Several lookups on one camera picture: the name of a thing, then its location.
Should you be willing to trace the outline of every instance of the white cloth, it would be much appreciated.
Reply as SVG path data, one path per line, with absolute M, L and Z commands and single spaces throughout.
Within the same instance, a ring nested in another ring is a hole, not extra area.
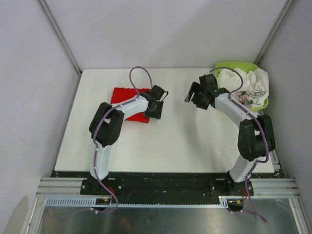
M 244 72 L 235 68 L 243 78 L 243 87 L 235 94 L 235 98 L 244 106 L 256 108 L 264 106 L 265 99 L 269 96 L 269 76 L 268 73 L 260 68 Z M 229 69 L 222 69 L 217 79 L 219 87 L 224 87 L 229 91 L 237 89 L 241 85 L 239 76 Z

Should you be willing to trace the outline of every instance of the metal sheet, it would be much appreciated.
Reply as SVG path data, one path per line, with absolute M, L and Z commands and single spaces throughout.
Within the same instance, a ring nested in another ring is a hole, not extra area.
M 299 233 L 288 199 L 255 200 L 268 223 L 251 214 L 230 214 L 226 209 L 119 208 L 111 214 L 83 211 L 53 220 L 46 215 L 40 234 L 296 234 Z M 68 215 L 76 207 L 50 207 L 49 214 Z M 249 202 L 245 209 L 251 209 Z

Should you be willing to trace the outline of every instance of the red towel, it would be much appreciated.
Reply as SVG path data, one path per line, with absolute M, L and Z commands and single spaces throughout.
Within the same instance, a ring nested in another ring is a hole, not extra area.
M 150 91 L 151 89 L 138 89 L 140 93 Z M 111 100 L 111 104 L 119 103 L 130 98 L 133 98 L 136 95 L 135 89 L 130 88 L 115 88 L 113 91 L 113 96 Z M 138 121 L 143 123 L 148 123 L 150 121 L 149 118 L 143 116 L 143 112 L 137 113 L 134 116 L 127 118 L 129 121 Z

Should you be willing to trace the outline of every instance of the green bowl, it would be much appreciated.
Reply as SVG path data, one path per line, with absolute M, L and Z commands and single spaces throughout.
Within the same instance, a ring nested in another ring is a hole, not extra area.
M 224 61 L 219 62 L 216 66 L 217 67 L 229 67 L 229 68 L 240 68 L 244 72 L 254 71 L 255 69 L 259 68 L 257 65 L 250 63 L 250 62 L 239 62 L 239 61 Z M 218 75 L 221 72 L 221 69 L 215 71 L 215 78 L 218 79 Z M 251 111 L 258 112 L 266 108 L 269 104 L 269 98 L 265 99 L 264 106 L 257 107 L 257 108 L 249 108 Z

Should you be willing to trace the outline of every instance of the wire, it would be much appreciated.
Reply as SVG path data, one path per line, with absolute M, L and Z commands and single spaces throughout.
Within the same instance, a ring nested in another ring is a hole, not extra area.
M 248 115 L 249 117 L 251 117 L 251 118 L 256 122 L 257 126 L 259 127 L 259 130 L 260 130 L 262 139 L 263 139 L 263 141 L 264 141 L 265 152 L 266 152 L 266 159 L 265 159 L 264 161 L 257 160 L 257 161 L 253 164 L 252 168 L 249 170 L 249 172 L 247 173 L 247 175 L 245 176 L 245 188 L 246 188 L 246 193 L 247 193 L 247 196 L 248 196 L 248 198 L 249 198 L 249 201 L 250 201 L 250 203 L 251 203 L 251 205 L 252 205 L 254 211 L 247 211 L 247 210 L 244 210 L 244 211 L 242 211 L 242 212 L 248 212 L 248 213 L 251 213 L 251 214 L 256 214 L 256 215 L 262 220 L 262 222 L 267 223 L 267 220 L 266 220 L 266 219 L 259 213 L 259 211 L 257 210 L 257 208 L 256 208 L 256 206 L 255 206 L 255 204 L 254 204 L 254 201 L 252 200 L 252 198 L 251 198 L 251 196 L 250 196 L 250 194 L 249 194 L 249 189 L 248 189 L 248 184 L 247 184 L 248 178 L 249 178 L 249 176 L 251 175 L 251 173 L 253 172 L 253 170 L 255 169 L 257 163 L 266 163 L 266 162 L 269 161 L 269 158 L 270 158 L 269 153 L 270 153 L 270 151 L 269 151 L 269 146 L 268 146 L 268 143 L 267 143 L 267 139 L 266 139 L 264 130 L 263 130 L 261 124 L 259 123 L 259 121 L 256 119 L 256 117 L 253 116 L 253 115 L 250 113 L 250 111 L 247 110 L 244 106 L 240 105 L 238 102 L 236 102 L 234 99 L 232 99 L 232 93 L 238 91 L 239 89 L 241 89 L 241 88 L 243 87 L 243 85 L 244 85 L 243 77 L 240 75 L 240 73 L 238 73 L 237 71 L 235 71 L 234 69 L 229 68 L 229 67 L 217 67 L 217 68 L 214 68 L 214 69 L 210 70 L 209 72 L 211 73 L 211 72 L 213 72 L 213 71 L 215 71 L 215 70 L 217 70 L 217 69 L 228 69 L 228 70 L 231 70 L 232 72 L 235 72 L 235 73 L 239 76 L 239 78 L 240 78 L 240 80 L 241 80 L 241 84 L 240 84 L 240 86 L 239 86 L 237 89 L 234 89 L 234 90 L 232 90 L 232 91 L 229 93 L 228 98 L 229 98 L 229 100 L 230 100 L 232 103 L 234 103 L 234 105 L 236 105 L 238 108 L 240 108 L 243 112 L 246 113 L 246 115 Z
M 135 101 L 136 98 L 139 97 L 140 93 L 139 93 L 138 89 L 136 88 L 136 86 L 134 85 L 134 83 L 132 82 L 132 76 L 131 76 L 133 70 L 135 70 L 135 69 L 137 69 L 137 68 L 142 69 L 142 70 L 144 70 L 144 71 L 147 73 L 147 75 L 148 75 L 148 77 L 149 77 L 149 79 L 150 79 L 151 88 L 153 87 L 152 78 L 151 78 L 150 73 L 149 73 L 144 67 L 141 67 L 141 66 L 133 67 L 133 68 L 130 70 L 130 72 L 129 72 L 129 80 L 130 80 L 130 83 L 131 83 L 131 85 L 133 86 L 133 88 L 136 90 L 136 96 L 135 96 L 133 99 L 131 99 L 131 100 L 128 100 L 128 101 L 123 102 L 123 103 L 120 103 L 120 104 L 118 104 L 118 105 L 116 105 L 116 106 L 113 106 L 111 109 L 109 109 L 109 110 L 104 114 L 104 116 L 102 117 L 102 119 L 100 120 L 100 122 L 98 123 L 97 128 L 96 128 L 96 130 L 95 130 L 95 132 L 94 132 L 94 135 L 93 135 L 93 143 L 94 143 L 95 146 L 96 146 L 96 149 L 95 149 L 95 151 L 94 151 L 94 159 L 93 159 L 94 174 L 95 174 L 95 176 L 96 176 L 97 181 L 99 182 L 99 184 L 100 184 L 107 192 L 109 192 L 109 194 L 110 194 L 110 195 L 113 197 L 113 199 L 115 199 L 115 201 L 116 201 L 116 206 L 115 206 L 113 209 L 108 210 L 108 211 L 107 211 L 106 209 L 105 209 L 104 211 L 96 210 L 96 214 L 98 214 L 98 213 L 100 213 L 100 214 L 111 213 L 111 212 L 113 212 L 114 210 L 116 210 L 117 207 L 119 206 L 119 202 L 118 202 L 118 199 L 117 199 L 117 197 L 116 197 L 116 195 L 115 195 L 114 190 L 113 190 L 113 189 L 110 190 L 109 188 L 107 188 L 107 187 L 102 183 L 102 181 L 100 180 L 100 178 L 99 178 L 99 176 L 98 176 L 98 172 L 97 172 L 97 158 L 98 158 L 99 145 L 98 145 L 98 143 L 97 143 L 97 141 L 96 141 L 96 138 L 97 138 L 98 131 L 99 131 L 101 125 L 102 125 L 103 122 L 105 121 L 106 117 L 107 117 L 113 110 L 115 110 L 116 108 L 120 107 L 121 105 L 129 104 L 129 103 Z M 77 214 L 77 213 L 79 213 L 79 212 L 81 212 L 81 211 L 86 211 L 86 210 L 94 210 L 94 209 L 93 209 L 93 208 L 83 208 L 83 209 L 77 210 L 77 211 L 75 211 L 75 212 L 72 212 L 72 213 L 69 214 L 69 215 L 65 215 L 65 216 L 62 216 L 62 217 L 52 217 L 52 216 L 49 215 L 48 212 L 47 212 L 47 215 L 48 215 L 50 218 L 52 218 L 52 219 L 64 219 L 64 218 L 71 217 L 71 216 L 73 216 L 73 215 L 75 215 L 75 214 Z
M 246 191 L 244 189 L 242 189 L 242 193 L 243 193 L 243 196 L 245 197 L 243 199 L 243 201 L 244 201 L 244 200 L 246 200 L 248 198 L 248 195 L 247 195 L 247 193 L 246 193 Z

